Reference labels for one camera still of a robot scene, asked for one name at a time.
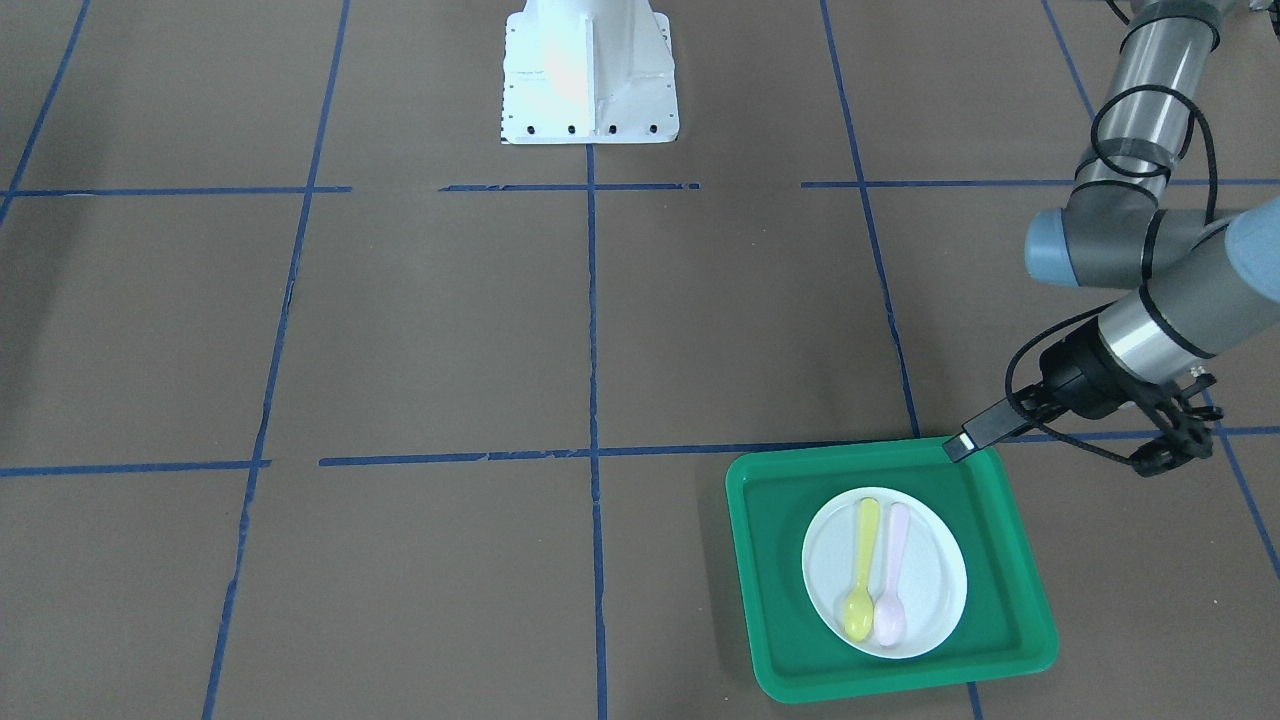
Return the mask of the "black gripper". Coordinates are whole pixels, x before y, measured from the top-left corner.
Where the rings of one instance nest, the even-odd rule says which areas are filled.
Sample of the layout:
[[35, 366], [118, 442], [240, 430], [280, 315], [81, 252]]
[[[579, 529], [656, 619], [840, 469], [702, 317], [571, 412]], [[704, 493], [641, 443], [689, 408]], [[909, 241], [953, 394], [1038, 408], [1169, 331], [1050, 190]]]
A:
[[1016, 398], [1001, 398], [963, 423], [960, 432], [942, 443], [951, 462], [961, 462], [1068, 413], [1101, 420], [1134, 402], [1134, 378], [1108, 350], [1098, 322], [1085, 322], [1048, 346], [1039, 354], [1037, 366], [1039, 380], [1020, 391], [1020, 404]]

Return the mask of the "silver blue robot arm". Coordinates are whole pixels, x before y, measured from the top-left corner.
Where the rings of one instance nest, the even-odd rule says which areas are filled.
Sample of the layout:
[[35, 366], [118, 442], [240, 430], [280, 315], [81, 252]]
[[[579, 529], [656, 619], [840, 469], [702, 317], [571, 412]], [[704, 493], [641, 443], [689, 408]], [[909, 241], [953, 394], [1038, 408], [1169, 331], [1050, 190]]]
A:
[[1222, 40], [1231, 1], [1134, 1], [1107, 101], [1091, 123], [1062, 208], [1029, 224], [1028, 274], [1046, 284], [1120, 290], [1121, 297], [1060, 322], [1039, 379], [1004, 397], [943, 443], [954, 462], [1050, 425], [1065, 414], [1100, 420], [1139, 410], [1155, 437], [1123, 456], [1059, 433], [1064, 443], [1153, 477], [1213, 451], [1222, 418], [1194, 398], [1213, 384], [1203, 365], [1277, 324], [1277, 202], [1219, 208], [1216, 149], [1194, 96]]

